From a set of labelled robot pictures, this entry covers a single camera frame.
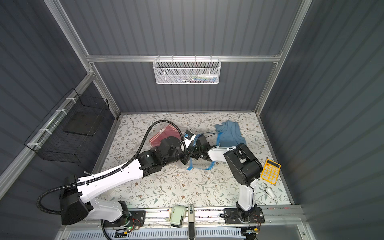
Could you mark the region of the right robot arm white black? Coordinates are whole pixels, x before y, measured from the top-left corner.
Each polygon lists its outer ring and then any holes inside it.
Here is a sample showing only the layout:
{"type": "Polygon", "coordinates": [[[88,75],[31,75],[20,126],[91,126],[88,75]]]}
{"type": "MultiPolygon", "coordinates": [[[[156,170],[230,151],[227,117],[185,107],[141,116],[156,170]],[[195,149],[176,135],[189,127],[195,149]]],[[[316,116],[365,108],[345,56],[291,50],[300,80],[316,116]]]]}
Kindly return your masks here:
{"type": "Polygon", "coordinates": [[[240,185],[237,201],[239,215],[248,214],[255,209],[254,190],[263,166],[244,143],[233,147],[211,146],[201,134],[193,141],[192,149],[192,157],[195,159],[227,163],[234,179],[240,185]]]}

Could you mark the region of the clear vacuum bag blue zipper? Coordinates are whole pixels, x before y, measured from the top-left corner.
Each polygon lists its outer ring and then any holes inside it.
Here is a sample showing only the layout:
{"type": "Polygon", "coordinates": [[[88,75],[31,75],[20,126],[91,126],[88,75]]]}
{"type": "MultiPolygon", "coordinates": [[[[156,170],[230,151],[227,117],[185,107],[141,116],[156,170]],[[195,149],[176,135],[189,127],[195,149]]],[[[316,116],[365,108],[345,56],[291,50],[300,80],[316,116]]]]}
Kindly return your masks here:
{"type": "Polygon", "coordinates": [[[210,156],[210,153],[216,148],[217,146],[210,145],[204,133],[199,135],[195,135],[190,131],[182,133],[181,129],[173,122],[159,120],[151,124],[147,129],[138,150],[134,156],[124,164],[124,167],[130,166],[131,163],[136,161],[139,163],[139,170],[143,172],[143,176],[148,176],[176,162],[187,165],[191,159],[197,160],[199,158],[214,162],[215,160],[210,156]],[[163,131],[163,133],[166,134],[164,137],[161,137],[160,133],[151,137],[152,140],[150,142],[154,142],[155,144],[152,145],[149,150],[143,151],[143,147],[152,128],[162,123],[171,127],[171,130],[163,131]]]}

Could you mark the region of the red garment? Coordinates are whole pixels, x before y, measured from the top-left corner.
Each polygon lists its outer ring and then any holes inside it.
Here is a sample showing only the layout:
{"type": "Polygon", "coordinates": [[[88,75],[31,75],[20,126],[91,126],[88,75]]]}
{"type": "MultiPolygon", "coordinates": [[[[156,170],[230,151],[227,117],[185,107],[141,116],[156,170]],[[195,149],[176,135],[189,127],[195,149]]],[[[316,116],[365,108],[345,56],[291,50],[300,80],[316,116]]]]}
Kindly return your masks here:
{"type": "Polygon", "coordinates": [[[163,139],[168,137],[176,137],[181,140],[181,136],[178,130],[173,125],[167,125],[166,127],[160,129],[151,139],[149,140],[151,147],[157,147],[161,144],[163,139]]]}

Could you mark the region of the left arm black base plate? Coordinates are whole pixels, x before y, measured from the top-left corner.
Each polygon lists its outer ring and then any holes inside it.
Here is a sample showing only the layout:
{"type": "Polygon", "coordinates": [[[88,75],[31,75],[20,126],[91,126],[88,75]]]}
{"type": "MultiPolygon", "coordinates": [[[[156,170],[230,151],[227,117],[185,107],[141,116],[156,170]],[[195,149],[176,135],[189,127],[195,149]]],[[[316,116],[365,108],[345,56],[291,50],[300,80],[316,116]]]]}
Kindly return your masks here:
{"type": "Polygon", "coordinates": [[[146,211],[130,211],[123,213],[123,215],[114,222],[103,221],[103,226],[106,228],[118,227],[143,227],[146,217],[146,211]]]}

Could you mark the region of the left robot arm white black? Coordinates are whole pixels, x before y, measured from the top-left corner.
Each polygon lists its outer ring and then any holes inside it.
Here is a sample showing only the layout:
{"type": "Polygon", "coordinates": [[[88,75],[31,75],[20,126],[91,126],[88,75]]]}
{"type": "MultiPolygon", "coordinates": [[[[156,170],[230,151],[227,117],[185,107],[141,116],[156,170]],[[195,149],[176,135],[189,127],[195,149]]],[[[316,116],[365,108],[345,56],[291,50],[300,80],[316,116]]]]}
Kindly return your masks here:
{"type": "Polygon", "coordinates": [[[126,168],[117,166],[80,178],[80,181],[85,181],[83,186],[61,191],[62,225],[76,224],[85,219],[104,220],[116,225],[125,224],[130,216],[126,203],[102,201],[97,197],[119,185],[157,173],[168,164],[187,160],[187,149],[195,137],[191,135],[183,142],[173,136],[167,137],[161,140],[159,146],[140,153],[126,168]]]}

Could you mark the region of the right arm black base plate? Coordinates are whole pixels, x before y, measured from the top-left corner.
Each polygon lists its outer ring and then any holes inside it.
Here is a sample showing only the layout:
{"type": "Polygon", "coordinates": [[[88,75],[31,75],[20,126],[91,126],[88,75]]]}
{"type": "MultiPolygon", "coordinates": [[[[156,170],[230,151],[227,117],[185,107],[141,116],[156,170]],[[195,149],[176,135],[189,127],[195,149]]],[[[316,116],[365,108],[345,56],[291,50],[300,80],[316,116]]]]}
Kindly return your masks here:
{"type": "Polygon", "coordinates": [[[260,225],[265,223],[264,214],[261,208],[255,207],[249,211],[244,211],[241,208],[225,208],[220,217],[225,220],[225,223],[230,224],[253,224],[260,225]]]}

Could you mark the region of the blue tank top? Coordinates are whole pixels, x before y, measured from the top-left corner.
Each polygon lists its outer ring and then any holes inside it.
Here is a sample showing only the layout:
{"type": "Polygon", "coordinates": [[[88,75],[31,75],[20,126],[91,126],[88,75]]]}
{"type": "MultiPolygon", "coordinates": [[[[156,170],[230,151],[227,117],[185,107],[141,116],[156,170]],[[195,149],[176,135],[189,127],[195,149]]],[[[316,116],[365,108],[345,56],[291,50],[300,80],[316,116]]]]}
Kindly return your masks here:
{"type": "Polygon", "coordinates": [[[221,125],[215,125],[217,136],[217,146],[234,147],[239,144],[247,144],[246,139],[242,136],[238,122],[230,120],[222,122],[221,125]]]}

